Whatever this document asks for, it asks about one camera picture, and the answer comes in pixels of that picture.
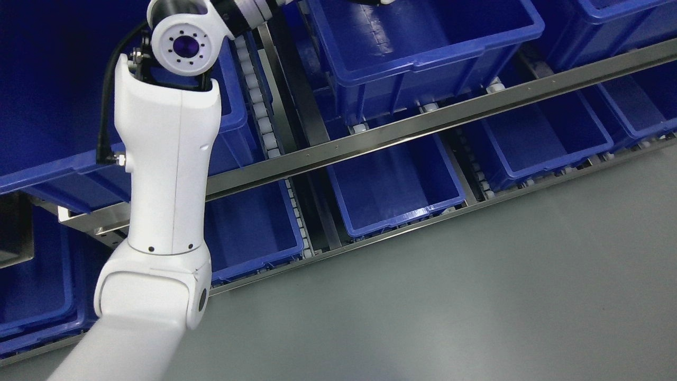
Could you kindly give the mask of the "blue bin under arm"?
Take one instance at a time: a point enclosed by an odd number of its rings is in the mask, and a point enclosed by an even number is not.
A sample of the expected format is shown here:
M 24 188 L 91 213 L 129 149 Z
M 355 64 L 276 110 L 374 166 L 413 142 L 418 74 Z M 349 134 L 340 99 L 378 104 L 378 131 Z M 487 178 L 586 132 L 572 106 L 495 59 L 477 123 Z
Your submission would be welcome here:
M 286 181 L 205 204 L 211 284 L 230 284 L 302 257 L 306 248 Z

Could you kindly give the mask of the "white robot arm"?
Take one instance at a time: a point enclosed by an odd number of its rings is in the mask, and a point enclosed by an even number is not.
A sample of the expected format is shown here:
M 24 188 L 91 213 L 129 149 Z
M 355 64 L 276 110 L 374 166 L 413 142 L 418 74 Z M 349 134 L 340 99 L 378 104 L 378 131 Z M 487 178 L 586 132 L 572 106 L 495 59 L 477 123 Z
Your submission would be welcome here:
M 128 236 L 98 277 L 98 320 L 50 380 L 159 380 L 201 322 L 212 279 L 206 181 L 222 120 L 210 71 L 225 39 L 285 1 L 151 1 L 111 54 L 96 161 L 131 174 Z

